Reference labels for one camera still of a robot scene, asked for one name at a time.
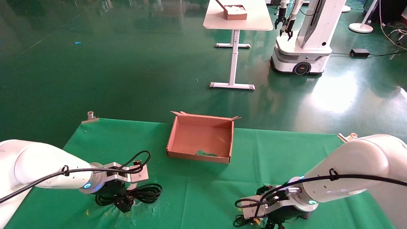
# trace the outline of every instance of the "metal bracket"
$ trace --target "metal bracket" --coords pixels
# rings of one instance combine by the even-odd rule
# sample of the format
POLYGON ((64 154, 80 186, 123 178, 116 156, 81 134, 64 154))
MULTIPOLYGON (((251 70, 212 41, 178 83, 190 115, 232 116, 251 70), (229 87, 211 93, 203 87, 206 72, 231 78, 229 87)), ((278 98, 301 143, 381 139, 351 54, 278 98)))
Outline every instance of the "metal bracket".
POLYGON ((99 118, 98 118, 98 117, 95 117, 95 116, 93 115, 93 111, 89 111, 89 112, 88 112, 88 119, 82 121, 82 124, 83 124, 83 123, 95 122, 95 121, 99 121, 99 118))
POLYGON ((357 134, 355 134, 355 133, 351 133, 349 136, 347 136, 347 137, 345 137, 345 136, 343 136, 342 134, 338 134, 338 137, 343 141, 343 142, 349 142, 349 141, 352 141, 352 140, 355 140, 355 139, 357 139, 357 134))

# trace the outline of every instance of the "black cable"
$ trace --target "black cable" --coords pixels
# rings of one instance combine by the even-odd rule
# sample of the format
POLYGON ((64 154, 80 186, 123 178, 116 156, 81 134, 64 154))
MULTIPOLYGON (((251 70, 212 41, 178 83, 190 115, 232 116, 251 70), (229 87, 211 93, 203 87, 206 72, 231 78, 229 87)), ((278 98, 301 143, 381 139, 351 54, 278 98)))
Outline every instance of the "black cable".
POLYGON ((291 185, 296 185, 296 184, 300 184, 300 183, 304 183, 304 182, 310 182, 310 181, 319 181, 319 180, 326 180, 329 179, 331 181, 340 179, 340 178, 355 178, 355 179, 366 179, 366 180, 374 180, 374 181, 383 181, 383 182, 387 182, 387 183, 393 183, 393 184, 397 184, 397 185, 403 185, 403 186, 407 186, 407 182, 404 181, 399 181, 396 179, 392 179, 392 178, 387 178, 387 177, 381 177, 381 176, 373 176, 373 175, 364 175, 364 174, 337 174, 335 172, 335 174, 331 174, 329 176, 317 176, 317 177, 311 177, 311 178, 305 178, 305 179, 301 179, 298 181, 294 181, 291 183, 285 183, 277 188, 274 188, 272 190, 267 191, 262 198, 260 199, 260 203, 257 203, 257 208, 256 208, 256 212, 254 213, 254 218, 257 218, 258 215, 258 211, 260 209, 260 206, 262 205, 264 199, 266 199, 267 197, 269 197, 270 195, 272 195, 274 192, 291 186, 291 185))
POLYGON ((244 225, 248 224, 250 220, 245 219, 243 215, 237 215, 235 220, 233 221, 234 227, 243 227, 244 225))
MULTIPOLYGON (((141 185, 135 189, 127 190, 125 195, 130 200, 138 199, 139 201, 141 201, 143 203, 152 204, 158 200, 161 193, 162 193, 161 185, 152 183, 152 184, 141 185)), ((106 198, 101 195, 96 195, 95 202, 99 206, 107 206, 107 205, 115 203, 121 197, 122 196, 106 198)))
POLYGON ((254 200, 254 199, 249 199, 249 198, 242 198, 234 203, 235 207, 237 207, 237 208, 256 207, 258 205, 263 205, 263 204, 267 204, 267 202, 262 202, 259 200, 254 200), (249 204, 249 205, 244 205, 244 206, 237 205, 237 204, 241 203, 242 201, 252 201, 252 202, 256 202, 257 204, 249 204))
MULTIPOLYGON (((136 155, 140 155, 140 154, 143 153, 143 152, 146 152, 146 151, 144 150, 144 151, 138 152, 136 155)), ((31 182, 31 183, 28 184, 27 186, 25 186, 25 187, 23 187, 23 188, 20 188, 19 190, 15 191, 15 192, 13 192, 13 193, 10 193, 9 195, 7 195, 7 196, 5 196, 5 197, 0 198, 0 204, 3 203, 3 202, 5 202, 5 201, 7 201, 7 200, 9 200, 9 199, 11 199, 11 198, 13 198, 13 197, 15 197, 16 195, 18 195, 18 194, 20 194, 20 193, 22 193, 22 192, 27 191, 28 189, 30 189, 30 188, 32 188, 32 187, 38 185, 38 184, 41 183, 41 182, 44 182, 44 181, 48 180, 48 179, 50 179, 50 178, 53 178, 53 177, 56 177, 56 176, 60 176, 60 175, 69 176, 69 174, 70 174, 70 173, 73 173, 73 172, 89 172, 89 171, 94 171, 94 172, 120 172, 120 173, 127 173, 127 174, 137 174, 137 173, 140 173, 140 172, 143 170, 143 166, 150 160, 151 154, 150 154, 150 152, 148 152, 148 151, 147 151, 147 153, 149 154, 149 157, 147 158, 147 160, 146 160, 143 164, 141 164, 139 167, 136 167, 136 168, 134 168, 134 169, 132 169, 132 170, 109 169, 109 168, 88 168, 88 169, 74 169, 74 170, 69 170, 68 166, 64 166, 64 168, 62 169, 62 171, 60 171, 60 172, 55 172, 55 173, 49 174, 49 175, 47 175, 47 176, 44 176, 44 177, 42 177, 42 178, 40 178, 40 179, 38 179, 38 180, 35 180, 35 181, 31 182)))
POLYGON ((106 198, 106 197, 103 197, 101 195, 96 195, 95 196, 96 204, 99 205, 99 206, 102 206, 102 207, 110 205, 110 204, 114 203, 115 201, 116 201, 115 198, 106 198))
POLYGON ((148 162, 148 161, 150 160, 150 158, 151 158, 151 153, 148 152, 147 150, 143 150, 143 151, 138 152, 138 153, 137 153, 136 155, 134 155, 128 162, 124 163, 122 166, 120 166, 120 167, 117 168, 117 169, 120 170, 120 169, 124 168, 126 165, 130 164, 131 162, 133 162, 134 159, 136 159, 136 158, 137 158, 140 154, 142 154, 142 153, 148 153, 148 155, 149 155, 149 156, 147 157, 146 161, 143 162, 143 164, 141 164, 141 167, 143 167, 144 165, 147 164, 147 162, 148 162))
POLYGON ((128 190, 127 195, 130 197, 131 200, 138 199, 143 203, 151 204, 158 200, 158 197, 160 197, 161 193, 161 185, 152 183, 141 185, 135 189, 128 190))
POLYGON ((315 11, 315 13, 313 13, 313 14, 306 14, 306 13, 304 13, 302 10, 301 10, 301 8, 300 8, 300 12, 302 13, 302 14, 304 14, 305 16, 314 16, 315 14, 317 14, 318 12, 319 12, 319 9, 321 9, 321 5, 319 5, 319 7, 318 7, 318 9, 315 11))
MULTIPOLYGON (((388 55, 399 54, 399 53, 405 53, 405 52, 407 52, 407 51, 398 51, 398 52, 395 52, 395 53, 387 53, 387 54, 369 54, 369 56, 372 56, 372 57, 382 57, 382 56, 388 56, 388 55)), ((350 55, 350 56, 352 56, 351 53, 333 53, 333 54, 350 55)))
POLYGON ((382 57, 382 56, 388 56, 388 55, 405 53, 405 52, 407 52, 407 51, 399 51, 399 52, 395 52, 395 53, 387 53, 387 54, 382 54, 382 55, 375 55, 375 54, 369 54, 369 55, 372 55, 373 57, 382 57))

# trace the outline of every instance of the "green cloth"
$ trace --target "green cloth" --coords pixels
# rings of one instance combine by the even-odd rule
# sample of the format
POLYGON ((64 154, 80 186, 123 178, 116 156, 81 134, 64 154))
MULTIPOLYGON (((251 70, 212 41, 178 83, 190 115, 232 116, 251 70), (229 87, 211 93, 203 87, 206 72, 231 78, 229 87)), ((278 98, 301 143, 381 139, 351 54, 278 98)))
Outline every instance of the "green cloth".
MULTIPOLYGON (((140 203, 123 214, 113 205, 98 206, 93 195, 78 190, 34 188, 6 228, 232 229, 241 214, 236 200, 255 195, 264 184, 303 175, 341 145, 335 135, 235 129, 232 159, 225 165, 169 158, 165 149, 170 131, 170 124, 100 119, 80 125, 64 147, 85 161, 102 164, 123 163, 149 150, 148 182, 164 188, 156 203, 140 203)), ((368 192, 322 203, 309 220, 285 226, 393 228, 368 192)))
POLYGON ((217 156, 216 154, 207 154, 202 150, 199 150, 195 155, 201 155, 201 156, 217 156))

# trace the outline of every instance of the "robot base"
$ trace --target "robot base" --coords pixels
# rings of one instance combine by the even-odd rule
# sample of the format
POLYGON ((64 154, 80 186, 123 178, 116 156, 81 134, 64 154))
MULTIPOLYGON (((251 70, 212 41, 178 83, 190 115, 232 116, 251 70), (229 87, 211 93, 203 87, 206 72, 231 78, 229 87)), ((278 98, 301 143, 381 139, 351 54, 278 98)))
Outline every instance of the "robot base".
POLYGON ((281 53, 278 46, 275 45, 270 64, 273 69, 280 73, 293 73, 297 75, 313 74, 318 75, 324 72, 325 65, 329 59, 328 56, 311 56, 311 54, 285 55, 281 53))

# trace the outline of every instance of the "small cardboard box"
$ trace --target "small cardboard box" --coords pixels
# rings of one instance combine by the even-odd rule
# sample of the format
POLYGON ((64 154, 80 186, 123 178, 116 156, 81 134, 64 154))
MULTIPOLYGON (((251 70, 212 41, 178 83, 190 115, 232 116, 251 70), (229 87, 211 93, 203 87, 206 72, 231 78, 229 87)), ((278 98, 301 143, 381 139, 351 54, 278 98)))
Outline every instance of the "small cardboard box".
POLYGON ((240 7, 243 8, 246 12, 246 9, 242 5, 223 5, 219 0, 216 0, 219 5, 223 8, 223 14, 225 15, 226 20, 246 20, 247 19, 247 13, 242 13, 242 14, 231 14, 228 12, 226 7, 240 7))
POLYGON ((234 120, 239 117, 172 113, 176 116, 167 145, 169 157, 229 164, 234 120))

